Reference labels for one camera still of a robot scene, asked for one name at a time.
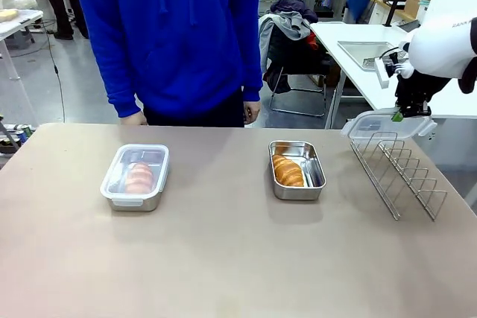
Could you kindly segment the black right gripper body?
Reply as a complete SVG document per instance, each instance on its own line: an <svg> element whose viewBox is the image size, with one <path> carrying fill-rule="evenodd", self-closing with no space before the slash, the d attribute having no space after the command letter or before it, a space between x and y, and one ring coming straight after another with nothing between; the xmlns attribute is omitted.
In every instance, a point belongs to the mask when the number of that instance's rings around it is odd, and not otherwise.
<svg viewBox="0 0 477 318"><path fill-rule="evenodd" d="M421 73L413 73L409 78L397 75L397 89L395 91L396 106L409 107L423 104L432 99L431 85L428 76Z"/></svg>

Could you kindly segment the perforated steel baking tray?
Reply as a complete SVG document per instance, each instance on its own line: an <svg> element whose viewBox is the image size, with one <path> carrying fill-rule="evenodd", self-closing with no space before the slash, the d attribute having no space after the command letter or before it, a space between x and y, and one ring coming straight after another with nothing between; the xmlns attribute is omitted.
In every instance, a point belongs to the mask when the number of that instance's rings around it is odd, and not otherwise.
<svg viewBox="0 0 477 318"><path fill-rule="evenodd" d="M375 71L375 59L382 57L390 60L390 54L397 53L397 59L402 62L407 53L389 42L351 42L338 41L338 46L363 70Z"/></svg>

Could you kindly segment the golden croissant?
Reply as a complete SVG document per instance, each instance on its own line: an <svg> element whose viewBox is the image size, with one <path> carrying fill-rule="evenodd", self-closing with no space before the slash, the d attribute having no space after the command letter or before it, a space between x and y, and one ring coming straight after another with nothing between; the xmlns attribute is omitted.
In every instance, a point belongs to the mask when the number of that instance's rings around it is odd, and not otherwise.
<svg viewBox="0 0 477 318"><path fill-rule="evenodd" d="M124 182L126 194L149 194L152 192L154 175L150 167L138 162L128 171Z"/></svg>
<svg viewBox="0 0 477 318"><path fill-rule="evenodd" d="M297 163L277 154L271 158L274 176L280 185L285 187L304 187L303 172Z"/></svg>

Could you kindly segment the person's left forearm blue sleeve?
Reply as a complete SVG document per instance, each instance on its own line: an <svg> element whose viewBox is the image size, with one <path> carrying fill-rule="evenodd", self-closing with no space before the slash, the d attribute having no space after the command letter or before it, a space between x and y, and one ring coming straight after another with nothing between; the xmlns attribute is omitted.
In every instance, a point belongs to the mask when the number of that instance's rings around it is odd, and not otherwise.
<svg viewBox="0 0 477 318"><path fill-rule="evenodd" d="M260 101L259 91L262 88L262 72L258 27L254 27L247 33L242 33L238 44L242 62L243 99L247 102Z"/></svg>

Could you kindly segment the person's right forearm blue sleeve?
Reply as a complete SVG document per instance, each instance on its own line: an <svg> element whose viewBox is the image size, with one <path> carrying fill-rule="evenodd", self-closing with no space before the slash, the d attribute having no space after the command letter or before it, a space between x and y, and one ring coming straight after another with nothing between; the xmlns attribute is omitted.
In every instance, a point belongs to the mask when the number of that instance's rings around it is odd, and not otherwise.
<svg viewBox="0 0 477 318"><path fill-rule="evenodd" d="M141 111L136 104L133 78L121 37L91 32L90 40L107 98L122 121Z"/></svg>

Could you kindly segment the person's left hand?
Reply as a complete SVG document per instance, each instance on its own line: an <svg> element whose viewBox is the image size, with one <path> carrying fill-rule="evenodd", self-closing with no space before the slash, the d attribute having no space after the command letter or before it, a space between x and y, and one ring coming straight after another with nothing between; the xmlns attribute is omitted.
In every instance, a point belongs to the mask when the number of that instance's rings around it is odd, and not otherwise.
<svg viewBox="0 0 477 318"><path fill-rule="evenodd" d="M260 101L244 101L244 124L249 125L254 123L260 113L261 110L261 102Z"/></svg>

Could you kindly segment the person's right hand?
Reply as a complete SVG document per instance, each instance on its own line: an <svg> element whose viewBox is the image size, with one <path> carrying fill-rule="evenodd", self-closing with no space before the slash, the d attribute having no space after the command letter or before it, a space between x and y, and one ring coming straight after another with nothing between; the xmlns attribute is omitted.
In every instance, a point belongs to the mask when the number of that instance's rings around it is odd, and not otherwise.
<svg viewBox="0 0 477 318"><path fill-rule="evenodd" d="M148 124L143 111L138 111L127 117L120 118L120 123L123 125L139 125L139 126Z"/></svg>

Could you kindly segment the wooden top workbench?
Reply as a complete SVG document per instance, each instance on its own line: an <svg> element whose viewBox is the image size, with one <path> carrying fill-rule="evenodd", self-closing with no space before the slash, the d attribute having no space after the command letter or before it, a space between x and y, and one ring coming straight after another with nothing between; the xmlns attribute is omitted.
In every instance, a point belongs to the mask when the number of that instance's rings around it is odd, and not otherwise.
<svg viewBox="0 0 477 318"><path fill-rule="evenodd" d="M391 6L383 2L383 0L369 0L370 1L370 15L368 23L371 25L385 24L390 13ZM391 24L405 24L413 22L414 16L410 16L404 10L396 9L394 11Z"/></svg>

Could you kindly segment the white side table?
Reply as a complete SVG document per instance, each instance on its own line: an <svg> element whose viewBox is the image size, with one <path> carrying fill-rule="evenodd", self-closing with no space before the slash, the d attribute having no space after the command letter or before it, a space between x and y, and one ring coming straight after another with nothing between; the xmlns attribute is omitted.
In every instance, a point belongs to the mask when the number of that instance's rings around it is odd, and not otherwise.
<svg viewBox="0 0 477 318"><path fill-rule="evenodd" d="M383 89L376 73L363 71L360 66L339 46L340 41L388 42L394 46L404 39L405 31L398 27L383 25L352 25L343 22L318 22L311 25L316 37L341 68L341 76L332 96L325 128L331 129L341 101L345 80L349 78L373 109L392 107L395 104L397 79L391 78ZM430 103L434 118L477 119L477 89L464 95L455 80L433 96Z"/></svg>

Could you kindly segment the black chair with clothes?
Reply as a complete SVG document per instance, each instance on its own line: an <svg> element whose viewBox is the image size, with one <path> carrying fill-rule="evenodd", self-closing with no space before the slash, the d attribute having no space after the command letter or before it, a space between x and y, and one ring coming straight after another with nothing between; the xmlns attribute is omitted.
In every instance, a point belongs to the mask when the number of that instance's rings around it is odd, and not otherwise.
<svg viewBox="0 0 477 318"><path fill-rule="evenodd" d="M316 12L303 0L277 0L259 18L262 80L271 90L274 112L321 118L326 112L309 113L274 106L277 95L289 92L319 94L326 102L326 78L332 58L311 29Z"/></svg>

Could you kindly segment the person in blue hoodie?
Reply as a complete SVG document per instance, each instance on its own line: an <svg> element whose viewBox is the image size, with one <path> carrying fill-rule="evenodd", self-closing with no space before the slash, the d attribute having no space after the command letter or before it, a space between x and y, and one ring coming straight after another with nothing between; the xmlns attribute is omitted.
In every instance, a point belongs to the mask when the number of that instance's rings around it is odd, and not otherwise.
<svg viewBox="0 0 477 318"><path fill-rule="evenodd" d="M121 37L150 126L243 127L239 38L259 0L80 0L90 33Z"/></svg>

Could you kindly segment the white table with grey top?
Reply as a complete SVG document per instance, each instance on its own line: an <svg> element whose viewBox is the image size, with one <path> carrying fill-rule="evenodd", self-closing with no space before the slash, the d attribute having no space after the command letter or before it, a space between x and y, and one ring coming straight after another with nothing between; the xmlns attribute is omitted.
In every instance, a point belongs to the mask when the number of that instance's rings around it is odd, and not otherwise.
<svg viewBox="0 0 477 318"><path fill-rule="evenodd" d="M4 61L8 77L11 80L18 80L19 75L10 57L5 40L10 35L20 31L22 28L32 25L36 20L42 17L43 12L41 10L18 10L15 19L8 22L0 22L0 55Z"/></svg>

